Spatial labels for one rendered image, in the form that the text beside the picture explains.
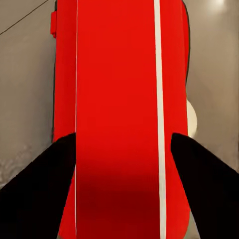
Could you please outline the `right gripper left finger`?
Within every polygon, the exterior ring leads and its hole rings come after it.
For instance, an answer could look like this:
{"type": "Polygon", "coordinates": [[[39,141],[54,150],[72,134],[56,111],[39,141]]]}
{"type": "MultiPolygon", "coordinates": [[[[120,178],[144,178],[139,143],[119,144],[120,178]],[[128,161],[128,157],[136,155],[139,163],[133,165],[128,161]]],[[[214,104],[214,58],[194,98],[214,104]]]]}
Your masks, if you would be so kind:
{"type": "Polygon", "coordinates": [[[0,190],[0,239],[57,239],[76,165],[76,132],[50,145],[0,190]]]}

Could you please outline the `radio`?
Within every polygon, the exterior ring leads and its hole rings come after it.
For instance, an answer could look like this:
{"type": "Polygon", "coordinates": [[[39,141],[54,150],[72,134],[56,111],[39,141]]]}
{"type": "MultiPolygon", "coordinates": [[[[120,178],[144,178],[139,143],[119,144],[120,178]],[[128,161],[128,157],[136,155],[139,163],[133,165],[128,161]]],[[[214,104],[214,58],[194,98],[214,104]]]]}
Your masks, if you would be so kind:
{"type": "Polygon", "coordinates": [[[172,133],[188,136],[183,0],[56,0],[51,144],[76,132],[61,239],[183,239],[172,133]]]}

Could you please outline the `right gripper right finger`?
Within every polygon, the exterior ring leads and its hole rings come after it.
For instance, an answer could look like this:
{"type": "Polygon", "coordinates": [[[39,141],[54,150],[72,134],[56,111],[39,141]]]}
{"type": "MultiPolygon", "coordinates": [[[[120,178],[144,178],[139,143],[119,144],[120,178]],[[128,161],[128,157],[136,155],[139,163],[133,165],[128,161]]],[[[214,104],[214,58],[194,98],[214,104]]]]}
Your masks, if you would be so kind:
{"type": "Polygon", "coordinates": [[[239,174],[183,134],[171,152],[201,239],[239,239],[239,174]]]}

